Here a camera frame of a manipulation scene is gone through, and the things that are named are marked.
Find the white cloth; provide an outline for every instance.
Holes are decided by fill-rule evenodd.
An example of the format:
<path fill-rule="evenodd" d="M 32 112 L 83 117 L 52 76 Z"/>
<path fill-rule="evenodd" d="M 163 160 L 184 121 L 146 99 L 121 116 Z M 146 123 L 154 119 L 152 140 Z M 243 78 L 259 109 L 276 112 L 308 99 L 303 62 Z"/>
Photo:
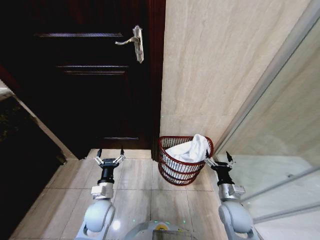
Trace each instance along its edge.
<path fill-rule="evenodd" d="M 206 158 L 206 150 L 210 152 L 208 140 L 200 134 L 194 135 L 192 141 L 175 145 L 166 150 L 166 152 L 181 162 L 198 163 Z"/>

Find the door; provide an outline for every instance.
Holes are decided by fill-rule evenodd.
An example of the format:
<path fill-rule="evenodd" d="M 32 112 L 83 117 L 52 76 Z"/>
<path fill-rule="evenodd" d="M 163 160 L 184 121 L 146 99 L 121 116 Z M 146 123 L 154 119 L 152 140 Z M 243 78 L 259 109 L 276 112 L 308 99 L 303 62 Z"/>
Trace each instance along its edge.
<path fill-rule="evenodd" d="M 155 104 L 152 96 L 154 5 L 148 0 L 1 3 L 1 65 L 19 86 L 18 97 L 78 158 L 91 148 L 155 145 L 160 107 L 155 114 L 153 106 L 161 98 Z M 133 37 L 136 25 L 142 28 L 142 63 L 133 43 L 115 44 Z"/>

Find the silver door lever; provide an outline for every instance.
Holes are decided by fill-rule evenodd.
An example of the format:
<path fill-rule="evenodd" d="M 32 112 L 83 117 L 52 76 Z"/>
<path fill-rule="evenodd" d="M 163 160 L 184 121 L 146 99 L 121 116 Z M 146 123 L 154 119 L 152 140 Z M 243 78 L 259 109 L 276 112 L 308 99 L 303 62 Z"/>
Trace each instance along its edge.
<path fill-rule="evenodd" d="M 125 44 L 128 44 L 128 43 L 139 43 L 140 42 L 140 39 L 136 36 L 133 36 L 131 37 L 130 39 L 128 39 L 127 41 L 115 41 L 115 44 L 117 45 L 125 45 Z"/>
<path fill-rule="evenodd" d="M 125 45 L 128 43 L 134 43 L 134 50 L 135 50 L 135 55 L 136 55 L 136 60 L 139 63 L 142 63 L 144 60 L 144 46 L 142 43 L 142 28 L 136 25 L 133 31 L 133 37 L 129 38 L 127 41 L 116 41 L 116 45 Z"/>

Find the beige floor tile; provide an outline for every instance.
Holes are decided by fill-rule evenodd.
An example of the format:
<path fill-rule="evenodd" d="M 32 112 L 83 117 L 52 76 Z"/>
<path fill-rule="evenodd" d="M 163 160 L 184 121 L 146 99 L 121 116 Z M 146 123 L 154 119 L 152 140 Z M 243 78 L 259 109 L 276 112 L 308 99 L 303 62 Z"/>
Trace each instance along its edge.
<path fill-rule="evenodd" d="M 119 180 L 118 189 L 151 190 L 152 160 L 126 159 Z"/>
<path fill-rule="evenodd" d="M 204 239 L 226 240 L 227 235 L 219 217 L 219 203 L 213 191 L 186 191 L 193 230 Z"/>
<path fill-rule="evenodd" d="M 211 183 L 211 187 L 213 189 L 213 192 L 217 196 L 218 203 L 221 204 L 221 201 L 220 201 L 220 199 L 218 197 L 219 187 L 217 185 L 217 183 L 218 183 L 218 175 L 217 175 L 216 171 L 212 170 L 209 167 L 209 165 L 207 165 L 207 164 L 204 166 L 204 168 L 201 171 L 205 171 L 206 174 L 208 175 L 210 183 Z"/>
<path fill-rule="evenodd" d="M 80 189 L 49 188 L 17 237 L 60 238 L 80 193 Z"/>
<path fill-rule="evenodd" d="M 153 190 L 186 190 L 185 186 L 176 186 L 167 182 L 159 172 L 158 163 L 152 161 L 152 189 Z"/>
<path fill-rule="evenodd" d="M 91 149 L 87 158 L 97 156 L 99 149 Z M 102 149 L 102 158 L 117 158 L 120 155 L 120 149 Z M 127 159 L 151 159 L 151 150 L 144 149 L 125 149 L 124 155 Z"/>
<path fill-rule="evenodd" d="M 61 165 L 58 167 L 58 169 L 55 171 L 55 173 L 53 174 L 53 176 L 51 177 L 50 181 L 46 184 L 46 188 L 50 188 L 50 186 L 52 185 L 52 183 L 56 180 L 57 176 L 59 175 L 61 169 L 63 168 L 64 166 Z"/>
<path fill-rule="evenodd" d="M 210 178 L 207 171 L 202 169 L 196 179 L 189 185 L 185 186 L 189 191 L 213 191 Z"/>
<path fill-rule="evenodd" d="M 36 207 L 38 206 L 38 204 L 40 203 L 42 198 L 45 196 L 47 191 L 48 191 L 48 189 L 46 189 L 46 188 L 43 189 L 41 194 L 38 196 L 38 198 L 34 201 L 33 205 L 30 207 L 29 211 L 26 213 L 24 218 L 21 220 L 19 225 L 14 230 L 13 234 L 11 235 L 11 238 L 15 238 L 16 236 L 18 236 L 20 231 L 24 228 L 25 224 L 29 221 L 30 217 L 32 216 L 33 211 L 36 209 Z"/>
<path fill-rule="evenodd" d="M 83 223 L 87 208 L 97 201 L 93 200 L 90 192 L 90 189 L 83 189 L 81 191 L 80 197 L 75 204 L 68 223 L 65 226 L 61 239 L 74 239 L 77 236 L 81 224 Z M 117 190 L 114 190 L 113 199 L 111 200 L 112 203 L 116 197 L 116 193 Z"/>
<path fill-rule="evenodd" d="M 50 188 L 83 189 L 89 174 L 96 162 L 93 159 L 68 160 L 61 166 L 61 171 L 51 184 Z"/>
<path fill-rule="evenodd" d="M 186 191 L 152 190 L 151 219 L 192 231 Z"/>
<path fill-rule="evenodd" d="M 124 162 L 120 163 L 120 165 L 113 170 L 113 179 L 114 179 L 113 189 L 117 189 L 118 187 L 123 166 L 124 166 Z M 91 189 L 93 186 L 96 186 L 98 180 L 101 178 L 101 173 L 102 173 L 102 168 L 99 167 L 98 164 L 94 164 L 89 174 L 89 177 L 86 180 L 84 188 Z"/>
<path fill-rule="evenodd" d="M 114 207 L 115 215 L 107 240 L 121 240 L 137 224 L 150 221 L 151 190 L 118 189 Z"/>

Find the marble wall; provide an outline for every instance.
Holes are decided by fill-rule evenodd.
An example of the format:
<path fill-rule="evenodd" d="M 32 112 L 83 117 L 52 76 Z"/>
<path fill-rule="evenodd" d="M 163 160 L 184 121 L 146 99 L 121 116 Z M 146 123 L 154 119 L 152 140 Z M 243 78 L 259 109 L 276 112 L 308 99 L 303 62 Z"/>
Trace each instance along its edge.
<path fill-rule="evenodd" d="M 222 152 L 297 156 L 320 165 L 319 39 L 318 20 Z"/>
<path fill-rule="evenodd" d="M 160 135 L 218 141 L 310 0 L 167 0 Z"/>

